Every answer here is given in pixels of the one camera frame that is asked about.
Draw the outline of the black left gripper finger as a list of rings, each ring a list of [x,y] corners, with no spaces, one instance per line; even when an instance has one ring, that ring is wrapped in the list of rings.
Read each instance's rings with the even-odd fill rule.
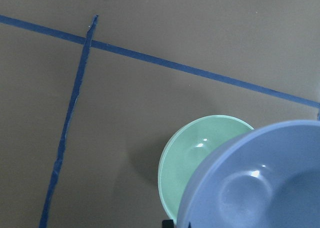
[[[161,222],[162,228],[174,228],[174,221],[173,220],[163,220]]]

